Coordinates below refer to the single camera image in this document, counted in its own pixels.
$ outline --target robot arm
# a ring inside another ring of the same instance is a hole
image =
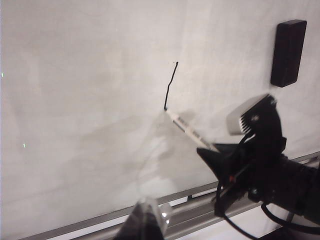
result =
[[[264,203],[264,212],[273,203],[320,225],[320,171],[282,154],[286,138],[276,100],[269,94],[248,100],[227,117],[227,125],[231,134],[246,134],[239,144],[216,144],[220,152],[197,148],[224,189],[220,205],[213,201],[215,215],[222,217],[248,193]]]

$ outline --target white surface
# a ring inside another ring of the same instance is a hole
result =
[[[3,0],[1,239],[215,180],[168,107],[209,140],[278,100],[289,157],[320,142],[320,1]],[[307,20],[298,82],[270,86],[276,26]]]
[[[275,205],[268,205],[270,211],[276,214],[279,218],[286,219],[288,211],[277,207]],[[247,233],[260,238],[273,230],[277,229],[279,225],[271,221],[261,210],[256,207],[231,217],[231,220],[242,228]],[[237,230],[232,228],[226,221],[221,221],[211,226],[205,227],[201,230],[195,231],[186,236],[180,237],[177,240],[248,240]]]

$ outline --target black device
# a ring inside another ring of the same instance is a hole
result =
[[[298,79],[307,21],[290,20],[276,28],[271,84],[285,87]]]
[[[291,161],[282,154],[286,138],[282,136],[276,103],[273,96],[264,94],[248,100],[227,117],[230,133],[245,134],[239,144],[216,144],[220,152],[197,148],[219,180],[217,196],[212,200],[214,214],[230,221],[225,211],[248,193],[250,200],[263,202],[262,210],[278,224],[320,234],[319,227],[288,224],[266,207],[273,203],[320,225],[320,170]]]

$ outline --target red component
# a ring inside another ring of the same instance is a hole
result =
[[[230,175],[230,176],[229,176],[229,182],[230,182],[230,183],[235,183],[235,182],[236,182],[235,177],[232,176],[232,175]]]

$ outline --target screw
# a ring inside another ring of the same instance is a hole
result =
[[[253,188],[251,189],[251,193],[252,193],[253,195],[256,195],[256,194],[258,193],[258,190],[257,190],[255,187],[253,187]]]
[[[270,103],[271,103],[271,105],[272,105],[272,106],[274,106],[274,105],[276,105],[276,104],[277,104],[277,100],[272,99]]]
[[[271,200],[275,199],[275,190],[272,190]]]
[[[251,121],[252,122],[256,122],[256,121],[258,121],[259,120],[259,116],[258,115],[253,115],[252,117],[251,117]]]

